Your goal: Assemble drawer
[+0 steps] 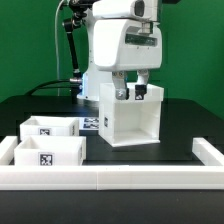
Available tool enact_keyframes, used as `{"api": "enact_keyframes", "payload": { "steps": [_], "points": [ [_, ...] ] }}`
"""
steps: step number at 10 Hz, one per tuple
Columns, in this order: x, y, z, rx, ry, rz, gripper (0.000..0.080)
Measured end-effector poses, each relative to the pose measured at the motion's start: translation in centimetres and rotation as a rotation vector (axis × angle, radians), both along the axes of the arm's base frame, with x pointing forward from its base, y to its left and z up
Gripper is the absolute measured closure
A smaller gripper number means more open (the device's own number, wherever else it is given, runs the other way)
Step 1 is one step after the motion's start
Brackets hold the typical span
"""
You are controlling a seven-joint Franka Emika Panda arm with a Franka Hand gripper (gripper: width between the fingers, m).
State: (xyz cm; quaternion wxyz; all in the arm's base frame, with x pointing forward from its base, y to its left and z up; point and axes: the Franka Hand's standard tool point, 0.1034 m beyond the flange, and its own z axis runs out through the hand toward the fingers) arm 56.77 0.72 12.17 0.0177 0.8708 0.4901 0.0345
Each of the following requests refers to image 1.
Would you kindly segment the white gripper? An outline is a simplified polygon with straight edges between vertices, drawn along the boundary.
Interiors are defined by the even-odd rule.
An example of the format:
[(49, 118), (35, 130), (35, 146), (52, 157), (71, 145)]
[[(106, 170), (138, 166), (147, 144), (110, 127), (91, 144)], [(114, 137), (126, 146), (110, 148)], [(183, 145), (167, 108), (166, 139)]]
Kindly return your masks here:
[(112, 71), (115, 97), (129, 98), (127, 73), (137, 71), (135, 99), (143, 100), (147, 93), (149, 71), (162, 62), (162, 35), (154, 25), (148, 32), (143, 31), (144, 23), (130, 19), (98, 20), (94, 26), (94, 63), (99, 70)]

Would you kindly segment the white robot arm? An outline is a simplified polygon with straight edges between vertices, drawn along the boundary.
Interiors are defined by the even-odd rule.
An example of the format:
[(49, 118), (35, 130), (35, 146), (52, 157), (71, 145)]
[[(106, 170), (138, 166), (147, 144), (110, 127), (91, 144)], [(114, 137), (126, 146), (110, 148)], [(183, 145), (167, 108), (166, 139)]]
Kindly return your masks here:
[(127, 72), (136, 71), (135, 99), (147, 94), (149, 71), (162, 63), (159, 28), (167, 0), (93, 0), (93, 59), (100, 71), (112, 73), (118, 100), (129, 98)]

